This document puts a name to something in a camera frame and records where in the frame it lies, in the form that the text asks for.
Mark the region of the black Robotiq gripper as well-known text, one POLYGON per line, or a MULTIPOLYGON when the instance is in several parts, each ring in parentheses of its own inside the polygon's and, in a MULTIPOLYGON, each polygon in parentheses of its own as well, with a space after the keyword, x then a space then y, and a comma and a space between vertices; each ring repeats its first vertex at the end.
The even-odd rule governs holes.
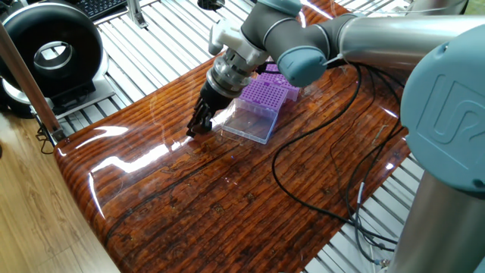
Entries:
POLYGON ((214 116, 214 111, 225 109, 232 101, 231 98, 221 95, 206 80, 200 90, 200 97, 194 108, 194 114, 187 125, 188 131, 186 135, 194 137, 196 134, 210 132, 212 130, 211 119, 214 116))

